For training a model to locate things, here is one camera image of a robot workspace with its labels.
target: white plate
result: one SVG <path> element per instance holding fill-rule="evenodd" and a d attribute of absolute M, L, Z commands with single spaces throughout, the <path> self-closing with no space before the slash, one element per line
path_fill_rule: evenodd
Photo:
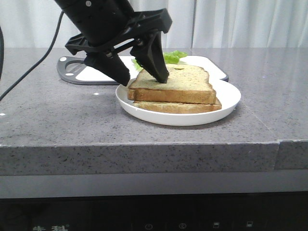
<path fill-rule="evenodd" d="M 128 88 L 124 87 L 123 85 L 119 85 L 116 88 L 115 94 L 122 108 L 132 116 L 139 119 L 155 124 L 171 126 L 201 125 L 220 120 L 229 115 L 234 110 L 241 98 L 240 91 L 232 84 L 220 79 L 212 79 L 210 82 L 213 85 L 213 88 L 216 90 L 216 96 L 221 102 L 222 109 L 206 113 L 169 114 L 148 111 L 134 107 L 132 105 L 133 101 L 127 99 Z"/>

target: granite countertop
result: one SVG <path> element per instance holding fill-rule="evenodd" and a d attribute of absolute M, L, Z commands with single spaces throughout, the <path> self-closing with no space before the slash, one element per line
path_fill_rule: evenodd
<path fill-rule="evenodd" d="M 45 51 L 6 49 L 0 93 Z M 61 80 L 56 62 L 70 54 L 53 49 L 0 102 L 0 175 L 308 169 L 308 49 L 187 52 L 212 60 L 241 91 L 228 117 L 192 127 L 139 120 L 120 107 L 116 86 Z"/>

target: sandwich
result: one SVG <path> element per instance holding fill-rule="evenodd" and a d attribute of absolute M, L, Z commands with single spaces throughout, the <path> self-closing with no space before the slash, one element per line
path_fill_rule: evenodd
<path fill-rule="evenodd" d="M 133 105 L 163 113 L 204 113 L 221 109 L 216 91 L 209 83 L 209 74 L 202 67 L 167 64 L 166 84 L 156 81 L 141 70 L 128 87 L 128 99 Z"/>

